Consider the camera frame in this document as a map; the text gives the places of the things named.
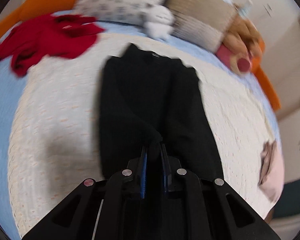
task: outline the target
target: white plush toy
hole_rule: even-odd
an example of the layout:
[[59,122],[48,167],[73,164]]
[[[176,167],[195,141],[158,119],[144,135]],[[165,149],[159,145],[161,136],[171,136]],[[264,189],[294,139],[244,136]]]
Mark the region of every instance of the white plush toy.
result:
[[166,41],[173,31],[173,27],[170,26],[174,21],[173,14],[162,5],[150,5],[144,13],[144,28],[148,37]]

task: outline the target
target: white bedspread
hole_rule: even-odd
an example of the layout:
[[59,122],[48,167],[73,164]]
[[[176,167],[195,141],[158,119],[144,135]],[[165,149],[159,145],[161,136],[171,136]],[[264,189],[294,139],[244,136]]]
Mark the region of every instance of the white bedspread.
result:
[[10,135],[9,191],[21,236],[85,178],[101,180],[98,93],[102,68],[127,43],[179,57],[197,70],[204,109],[225,180],[265,217],[270,203],[258,188],[260,152],[273,140],[262,105],[225,71],[145,37],[102,34],[79,58],[44,57],[28,74]]

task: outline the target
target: light blue blanket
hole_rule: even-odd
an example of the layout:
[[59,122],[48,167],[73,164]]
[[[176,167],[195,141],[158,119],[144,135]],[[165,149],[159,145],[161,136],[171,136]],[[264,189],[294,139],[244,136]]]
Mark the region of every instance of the light blue blanket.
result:
[[[135,26],[108,22],[99,22],[98,24],[106,28],[107,32],[110,33],[145,36],[145,34],[142,33],[142,30]],[[229,71],[214,54],[176,37],[171,37],[171,39],[165,43],[187,52],[201,60],[209,62],[218,68],[222,68],[224,71],[228,72],[229,75],[233,76],[239,82],[251,89],[255,97],[262,102],[275,137],[280,141],[276,117],[254,75],[248,74],[243,78],[239,78]],[[9,69],[10,60],[11,58],[7,58],[0,62],[0,224],[12,240],[19,240],[20,237],[13,219],[9,200],[7,162],[9,135],[12,121],[18,106],[18,100],[26,85],[27,77],[21,79],[16,78]]]

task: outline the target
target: pink object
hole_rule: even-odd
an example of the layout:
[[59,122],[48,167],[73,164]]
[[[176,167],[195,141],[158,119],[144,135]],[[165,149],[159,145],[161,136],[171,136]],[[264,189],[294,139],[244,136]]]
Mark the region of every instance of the pink object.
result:
[[278,201],[284,185],[284,161],[277,141],[265,144],[261,160],[259,187],[271,201]]
[[225,45],[221,44],[216,52],[218,59],[230,70],[238,75],[245,74],[251,70],[251,61],[241,54],[233,54]]

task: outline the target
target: bed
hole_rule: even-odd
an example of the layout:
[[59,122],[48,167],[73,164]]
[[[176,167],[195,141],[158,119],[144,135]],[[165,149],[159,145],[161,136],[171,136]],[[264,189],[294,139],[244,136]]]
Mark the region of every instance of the bed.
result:
[[[86,177],[102,179],[97,142],[91,139],[95,135],[92,124],[96,124],[98,117],[92,98],[98,92],[104,61],[108,55],[120,55],[128,42],[158,54],[180,57],[186,65],[196,68],[203,82],[200,87],[203,104],[225,179],[265,218],[274,203],[258,189],[256,174],[261,160],[257,152],[262,150],[261,141],[267,138],[280,141],[280,135],[274,112],[256,78],[252,74],[239,78],[214,54],[176,37],[167,42],[154,41],[145,38],[142,29],[136,26],[98,24],[107,29],[106,33],[77,59],[45,57],[21,79],[10,72],[9,58],[0,62],[0,224],[9,237],[14,240],[23,236]],[[226,90],[235,94],[230,101],[223,94]],[[90,100],[82,100],[82,95]],[[213,105],[220,98],[224,103],[218,107],[219,114],[214,114]],[[238,105],[246,108],[244,116],[232,116],[228,122],[238,124],[245,118],[243,126],[224,132],[220,116],[225,119],[226,113],[235,113]],[[249,126],[257,130],[247,130]],[[31,137],[36,133],[41,139]],[[226,150],[236,149],[239,144],[242,151],[238,155]],[[255,149],[248,158],[245,151],[249,144]]]

